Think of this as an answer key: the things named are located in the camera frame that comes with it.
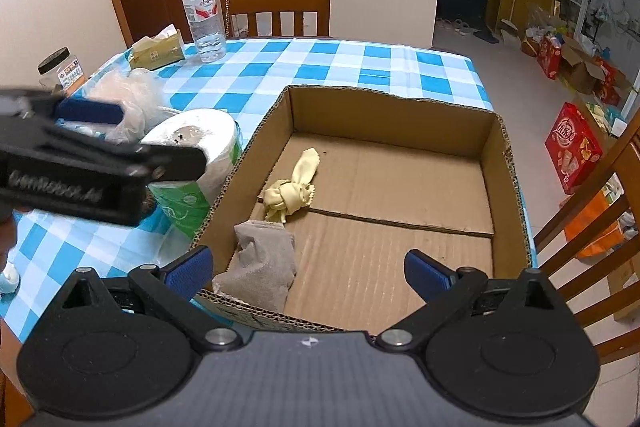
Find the pink mesh bath pouf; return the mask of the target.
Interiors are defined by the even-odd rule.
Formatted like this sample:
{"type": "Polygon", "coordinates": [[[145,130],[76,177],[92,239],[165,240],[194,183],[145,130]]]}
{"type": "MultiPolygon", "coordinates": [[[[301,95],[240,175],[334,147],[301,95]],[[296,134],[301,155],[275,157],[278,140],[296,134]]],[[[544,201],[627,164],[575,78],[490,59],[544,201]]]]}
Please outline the pink mesh bath pouf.
{"type": "Polygon", "coordinates": [[[136,68],[130,72],[114,69],[91,81],[81,94],[89,100],[118,104],[124,112],[119,124],[96,124],[97,132],[108,142],[129,143],[142,140],[155,126],[174,115],[154,72],[136,68]]]}

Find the grey sock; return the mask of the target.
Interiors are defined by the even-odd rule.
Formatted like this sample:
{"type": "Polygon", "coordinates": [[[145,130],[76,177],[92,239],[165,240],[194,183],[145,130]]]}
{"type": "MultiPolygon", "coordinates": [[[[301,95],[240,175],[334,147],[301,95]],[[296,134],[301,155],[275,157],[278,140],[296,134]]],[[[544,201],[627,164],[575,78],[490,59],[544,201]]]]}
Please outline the grey sock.
{"type": "Polygon", "coordinates": [[[238,248],[213,278],[217,295],[282,313],[297,273],[295,239],[282,223],[248,220],[234,227],[238,248]]]}

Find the yellow knotted cloth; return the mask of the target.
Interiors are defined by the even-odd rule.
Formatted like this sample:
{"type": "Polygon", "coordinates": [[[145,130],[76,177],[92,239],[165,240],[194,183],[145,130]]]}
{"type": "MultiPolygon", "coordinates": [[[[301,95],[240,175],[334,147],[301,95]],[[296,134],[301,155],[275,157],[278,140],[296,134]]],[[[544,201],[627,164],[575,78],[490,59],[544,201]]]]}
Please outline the yellow knotted cloth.
{"type": "Polygon", "coordinates": [[[309,207],[314,199],[312,180],[320,164],[320,156],[313,148],[300,154],[288,179],[274,181],[264,191],[262,205],[266,221],[285,224],[286,218],[298,210],[309,207]]]}

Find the clear jar black lid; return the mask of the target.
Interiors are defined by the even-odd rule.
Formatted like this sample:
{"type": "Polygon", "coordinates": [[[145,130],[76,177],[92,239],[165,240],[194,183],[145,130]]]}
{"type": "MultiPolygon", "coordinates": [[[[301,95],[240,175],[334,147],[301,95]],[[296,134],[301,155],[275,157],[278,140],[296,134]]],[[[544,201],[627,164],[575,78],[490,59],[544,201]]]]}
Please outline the clear jar black lid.
{"type": "Polygon", "coordinates": [[[75,54],[63,46],[37,66],[39,82],[51,92],[72,95],[86,83],[86,75],[75,54]]]}

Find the toilet paper roll green wrap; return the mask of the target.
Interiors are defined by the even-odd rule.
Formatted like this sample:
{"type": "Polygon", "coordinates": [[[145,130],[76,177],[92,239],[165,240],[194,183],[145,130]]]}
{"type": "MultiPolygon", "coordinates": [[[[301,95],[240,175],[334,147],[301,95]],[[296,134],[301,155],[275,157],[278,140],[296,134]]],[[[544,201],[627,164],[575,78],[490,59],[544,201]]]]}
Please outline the toilet paper roll green wrap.
{"type": "Polygon", "coordinates": [[[208,215],[222,184],[242,153],[242,136],[230,114],[197,108],[171,116],[142,139],[142,144],[200,148],[207,160],[195,181],[156,182],[149,185],[155,202],[175,227],[193,239],[208,215]]]}

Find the blue checkered tablecloth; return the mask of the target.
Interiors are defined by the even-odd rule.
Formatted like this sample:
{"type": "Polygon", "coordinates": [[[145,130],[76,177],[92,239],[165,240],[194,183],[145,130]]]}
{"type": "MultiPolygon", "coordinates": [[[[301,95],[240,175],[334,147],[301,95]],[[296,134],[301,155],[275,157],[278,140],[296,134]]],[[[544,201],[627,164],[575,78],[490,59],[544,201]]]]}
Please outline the blue checkered tablecloth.
{"type": "MultiPolygon", "coordinates": [[[[161,68],[157,80],[174,109],[216,108],[229,113],[246,145],[284,88],[293,84],[355,87],[401,98],[490,109],[473,62],[462,55],[382,44],[323,39],[232,40],[228,53],[202,64],[194,46],[186,59],[161,68]]],[[[34,211],[18,217],[10,260],[21,277],[1,299],[1,317],[25,340],[73,269],[90,265],[121,277],[141,261],[186,248],[186,236],[155,210],[137,228],[99,225],[34,211]]]]}

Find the gold tissue pack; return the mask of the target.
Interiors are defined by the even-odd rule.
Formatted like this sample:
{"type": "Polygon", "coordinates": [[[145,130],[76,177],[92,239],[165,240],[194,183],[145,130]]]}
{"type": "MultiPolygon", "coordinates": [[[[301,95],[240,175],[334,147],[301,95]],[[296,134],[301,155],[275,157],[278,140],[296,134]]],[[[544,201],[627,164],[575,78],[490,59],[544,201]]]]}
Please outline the gold tissue pack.
{"type": "Polygon", "coordinates": [[[166,26],[155,37],[143,37],[135,42],[127,55],[131,69],[155,70],[183,59],[183,38],[173,24],[166,26]]]}

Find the cardboard box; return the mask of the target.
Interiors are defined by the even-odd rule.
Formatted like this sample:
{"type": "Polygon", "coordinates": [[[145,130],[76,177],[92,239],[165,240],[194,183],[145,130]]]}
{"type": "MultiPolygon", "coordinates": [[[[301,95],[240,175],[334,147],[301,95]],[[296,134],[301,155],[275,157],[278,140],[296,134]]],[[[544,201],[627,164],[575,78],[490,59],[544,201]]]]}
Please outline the cardboard box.
{"type": "Polygon", "coordinates": [[[514,279],[532,263],[502,118],[487,109],[380,91],[291,86],[269,109],[195,236],[216,273],[235,227],[264,217],[264,193],[304,150],[320,157],[314,200],[286,221],[296,277],[282,312],[209,288],[198,303],[251,329],[384,331],[422,306],[404,277],[419,249],[452,269],[514,279]]]}

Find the clear plastic water bottle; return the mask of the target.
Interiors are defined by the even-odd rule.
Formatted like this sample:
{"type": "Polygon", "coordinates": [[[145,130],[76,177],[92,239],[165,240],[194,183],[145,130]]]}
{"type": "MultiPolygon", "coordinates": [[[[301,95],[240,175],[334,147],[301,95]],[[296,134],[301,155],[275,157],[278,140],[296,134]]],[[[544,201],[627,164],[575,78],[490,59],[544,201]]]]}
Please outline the clear plastic water bottle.
{"type": "Polygon", "coordinates": [[[194,46],[203,63],[213,63],[226,54],[226,35],[218,0],[182,0],[194,46]]]}

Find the red gift box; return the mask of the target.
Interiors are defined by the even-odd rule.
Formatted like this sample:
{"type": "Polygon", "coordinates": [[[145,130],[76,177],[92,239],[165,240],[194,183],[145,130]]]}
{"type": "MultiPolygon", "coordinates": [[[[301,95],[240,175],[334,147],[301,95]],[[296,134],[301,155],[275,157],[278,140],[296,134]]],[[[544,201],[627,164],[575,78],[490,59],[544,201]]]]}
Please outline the red gift box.
{"type": "Polygon", "coordinates": [[[563,192],[572,195],[596,168],[602,147],[573,103],[564,103],[544,145],[563,192]]]}

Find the open cardboard carton on floor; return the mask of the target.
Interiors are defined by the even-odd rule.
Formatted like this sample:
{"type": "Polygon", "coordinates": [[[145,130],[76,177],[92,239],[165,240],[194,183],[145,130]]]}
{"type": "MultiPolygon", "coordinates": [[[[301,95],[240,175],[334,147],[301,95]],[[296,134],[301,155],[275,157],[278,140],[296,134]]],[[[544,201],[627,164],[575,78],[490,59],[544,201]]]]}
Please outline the open cardboard carton on floor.
{"type": "Polygon", "coordinates": [[[594,95],[602,103],[620,107],[632,83],[615,65],[590,56],[573,38],[565,36],[559,73],[575,91],[594,95]]]}

